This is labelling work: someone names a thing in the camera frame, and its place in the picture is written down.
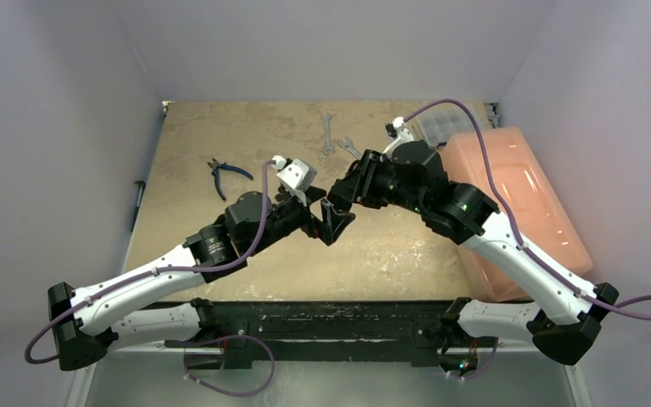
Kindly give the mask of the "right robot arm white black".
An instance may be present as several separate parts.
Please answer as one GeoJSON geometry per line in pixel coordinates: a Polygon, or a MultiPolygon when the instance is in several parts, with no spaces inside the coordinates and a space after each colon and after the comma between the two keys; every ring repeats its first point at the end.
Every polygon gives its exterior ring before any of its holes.
{"type": "Polygon", "coordinates": [[[355,204],[398,206],[418,214],[426,227],[496,265],[525,293],[528,303],[486,303],[457,298],[434,333],[448,348],[472,337],[533,344],[562,365],[575,365],[593,346],[618,291],[568,271],[526,237],[478,187],[451,181],[442,157],[425,142],[406,142],[391,153],[364,152],[327,199],[343,215],[355,204]],[[606,305],[593,304],[603,300],[606,305]]]}

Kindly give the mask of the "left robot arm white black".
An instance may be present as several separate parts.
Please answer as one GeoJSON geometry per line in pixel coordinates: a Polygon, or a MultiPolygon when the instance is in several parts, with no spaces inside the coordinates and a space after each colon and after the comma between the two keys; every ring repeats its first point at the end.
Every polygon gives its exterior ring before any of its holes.
{"type": "Polygon", "coordinates": [[[246,192],[222,215],[161,257],[105,282],[47,290],[49,325],[61,371],[76,371],[108,351],[157,341],[214,343],[219,324],[206,300],[170,308],[156,303],[172,293],[215,282],[248,265],[258,254],[295,231],[333,244],[354,221],[353,199],[310,187],[304,196],[284,188],[276,203],[246,192]]]}

